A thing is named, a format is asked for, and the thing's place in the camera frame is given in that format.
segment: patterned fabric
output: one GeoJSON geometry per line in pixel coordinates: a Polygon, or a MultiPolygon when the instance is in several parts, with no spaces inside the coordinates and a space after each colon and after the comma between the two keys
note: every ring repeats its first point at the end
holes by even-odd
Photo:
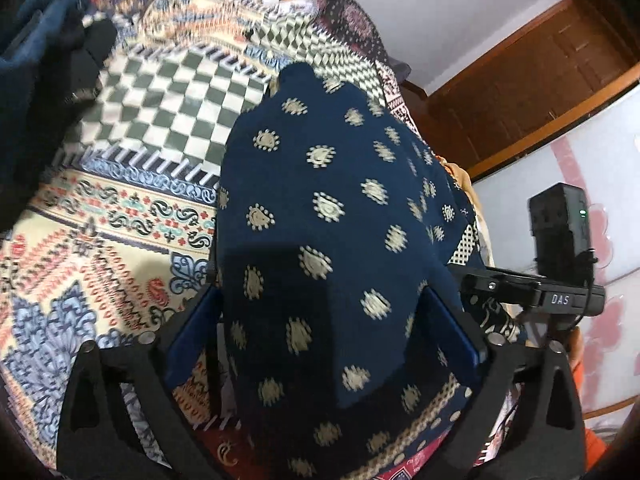
{"type": "Polygon", "coordinates": [[[369,479],[457,419],[471,385],[414,320],[429,283],[458,298],[447,262],[482,263],[428,145],[293,64],[236,122],[218,200],[234,390],[274,476],[369,479]]]}
{"type": "Polygon", "coordinates": [[[160,150],[165,160],[186,156],[218,172],[236,118],[262,100],[265,88],[187,51],[161,61],[117,57],[102,80],[98,104],[81,121],[82,144],[160,150]]]}
{"type": "MultiPolygon", "coordinates": [[[[212,452],[218,463],[235,478],[251,478],[252,480],[268,480],[269,471],[258,461],[255,446],[246,426],[236,418],[214,416],[207,424],[195,428],[198,439],[212,452]]],[[[426,441],[418,444],[418,452],[393,466],[385,473],[376,476],[377,480],[409,480],[438,449],[446,437],[442,433],[429,445],[426,441]]]]}
{"type": "Polygon", "coordinates": [[[318,23],[341,43],[370,61],[388,64],[380,35],[367,13],[354,0],[320,0],[318,23]]]}

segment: metal screw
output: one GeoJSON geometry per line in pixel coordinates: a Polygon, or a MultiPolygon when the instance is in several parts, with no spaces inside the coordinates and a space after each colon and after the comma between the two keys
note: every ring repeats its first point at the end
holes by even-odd
{"type": "Polygon", "coordinates": [[[560,343],[559,341],[553,340],[549,342],[549,348],[551,348],[551,351],[554,354],[564,353],[564,347],[562,346],[562,343],[560,343]]]}
{"type": "Polygon", "coordinates": [[[486,338],[489,343],[495,346],[502,346],[507,342],[504,336],[497,332],[491,332],[486,338]]]}
{"type": "Polygon", "coordinates": [[[91,350],[95,348],[95,341],[93,339],[89,339],[80,345],[80,351],[84,354],[88,354],[91,350]]]}
{"type": "Polygon", "coordinates": [[[156,333],[151,330],[147,330],[138,336],[138,342],[141,345],[150,345],[153,341],[156,340],[156,333]]]}

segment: orange fabric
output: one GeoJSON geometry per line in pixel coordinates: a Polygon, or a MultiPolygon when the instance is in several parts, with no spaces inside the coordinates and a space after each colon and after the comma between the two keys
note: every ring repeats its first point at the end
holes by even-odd
{"type": "Polygon", "coordinates": [[[607,450],[607,445],[588,428],[584,430],[587,448],[587,471],[591,469],[607,450]]]}
{"type": "Polygon", "coordinates": [[[469,174],[465,170],[460,168],[459,165],[453,164],[452,162],[447,162],[447,159],[443,156],[436,155],[436,159],[447,171],[447,173],[449,173],[456,180],[458,185],[466,193],[469,201],[476,210],[476,215],[479,214],[480,216],[482,216],[480,199],[478,198],[478,195],[476,195],[476,190],[474,190],[473,186],[471,186],[471,178],[469,177],[469,174]]]}
{"type": "MultiPolygon", "coordinates": [[[[582,383],[584,382],[584,364],[582,361],[574,368],[574,381],[575,386],[580,391],[582,383]]],[[[593,465],[600,459],[600,457],[607,450],[607,445],[596,436],[593,431],[585,428],[584,430],[585,448],[587,450],[587,471],[593,467],[593,465]]]]}

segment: bed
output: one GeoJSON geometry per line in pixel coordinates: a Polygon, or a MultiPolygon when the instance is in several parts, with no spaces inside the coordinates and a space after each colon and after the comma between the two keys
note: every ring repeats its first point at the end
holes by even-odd
{"type": "MultiPolygon", "coordinates": [[[[103,90],[58,151],[1,247],[0,397],[35,455],[56,466],[66,381],[81,343],[156,330],[203,285],[225,141],[288,64],[353,82],[417,135],[376,27],[354,0],[93,0],[116,49],[103,90]]],[[[235,478],[260,471],[241,423],[209,395],[205,360],[174,397],[235,478]],[[210,399],[218,403],[210,406],[210,399]]],[[[127,409],[163,462],[132,387],[127,409]]],[[[412,476],[437,446],[399,463],[412,476]]]]}

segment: cable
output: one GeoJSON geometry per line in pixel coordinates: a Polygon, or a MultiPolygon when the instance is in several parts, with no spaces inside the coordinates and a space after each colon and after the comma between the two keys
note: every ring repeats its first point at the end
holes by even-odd
{"type": "Polygon", "coordinates": [[[507,422],[510,418],[511,415],[513,415],[513,412],[516,410],[516,408],[518,407],[518,403],[520,402],[520,398],[518,398],[513,406],[510,407],[509,411],[507,412],[507,414],[504,416],[504,419],[502,420],[502,422],[500,423],[500,426],[498,426],[498,429],[495,430],[494,436],[497,435],[500,431],[502,432],[502,442],[504,443],[504,439],[507,436],[507,422]]]}
{"type": "Polygon", "coordinates": [[[587,308],[589,307],[589,302],[591,301],[591,291],[593,290],[593,282],[594,282],[593,279],[589,280],[589,283],[588,283],[589,290],[587,291],[587,299],[584,302],[584,307],[582,308],[582,312],[580,313],[580,316],[578,316],[575,319],[575,321],[571,323],[571,325],[569,325],[569,328],[566,330],[567,337],[569,337],[571,332],[575,330],[578,324],[584,319],[584,315],[587,313],[587,308]]]}

